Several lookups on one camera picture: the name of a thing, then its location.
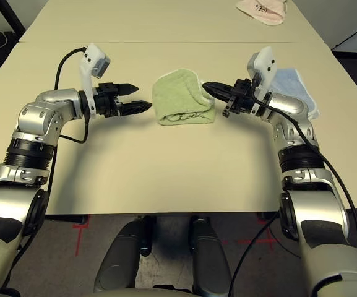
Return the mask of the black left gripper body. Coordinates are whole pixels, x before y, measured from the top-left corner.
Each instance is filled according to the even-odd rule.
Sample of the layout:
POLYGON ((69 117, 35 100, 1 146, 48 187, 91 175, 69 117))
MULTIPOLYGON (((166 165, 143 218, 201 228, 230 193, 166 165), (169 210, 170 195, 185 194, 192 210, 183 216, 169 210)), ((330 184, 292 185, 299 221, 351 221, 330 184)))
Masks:
POLYGON ((93 96, 96 113, 104 117, 114 117, 120 115, 118 106, 119 86, 112 82, 100 83, 95 88, 96 94, 93 96))

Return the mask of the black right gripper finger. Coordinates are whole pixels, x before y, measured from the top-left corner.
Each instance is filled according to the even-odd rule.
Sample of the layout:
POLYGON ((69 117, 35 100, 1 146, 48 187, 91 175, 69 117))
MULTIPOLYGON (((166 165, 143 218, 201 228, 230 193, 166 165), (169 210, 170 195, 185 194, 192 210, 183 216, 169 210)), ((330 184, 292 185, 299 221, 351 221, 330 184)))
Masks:
POLYGON ((220 82, 205 82, 202 87, 207 93, 230 93, 232 86, 220 82))
POLYGON ((224 101, 229 102, 231 98, 231 88, 204 88, 204 90, 211 95, 212 97, 224 101))

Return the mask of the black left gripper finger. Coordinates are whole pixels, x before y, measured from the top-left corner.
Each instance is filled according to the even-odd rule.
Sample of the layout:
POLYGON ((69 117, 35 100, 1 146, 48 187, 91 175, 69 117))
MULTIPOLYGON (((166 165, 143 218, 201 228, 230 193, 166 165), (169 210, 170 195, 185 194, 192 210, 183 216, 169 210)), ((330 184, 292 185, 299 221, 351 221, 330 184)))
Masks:
POLYGON ((147 101, 143 101, 143 100, 132 101, 130 103, 123 103, 120 107, 119 114, 120 115, 139 114, 149 110, 151 107, 152 104, 147 101))
POLYGON ((134 92, 139 91, 139 87, 135 85, 124 83, 124 84, 116 84, 118 96, 127 96, 134 92))

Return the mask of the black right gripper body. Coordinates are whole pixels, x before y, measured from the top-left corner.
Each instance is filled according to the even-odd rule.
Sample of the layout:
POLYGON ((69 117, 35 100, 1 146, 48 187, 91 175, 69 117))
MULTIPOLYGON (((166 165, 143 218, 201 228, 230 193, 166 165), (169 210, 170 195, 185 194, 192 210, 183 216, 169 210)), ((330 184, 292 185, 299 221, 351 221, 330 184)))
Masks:
POLYGON ((233 86, 224 87, 227 104, 222 112, 224 117, 228 117, 231 113, 249 114, 254 106, 252 93, 252 82, 249 79, 238 79, 233 86))

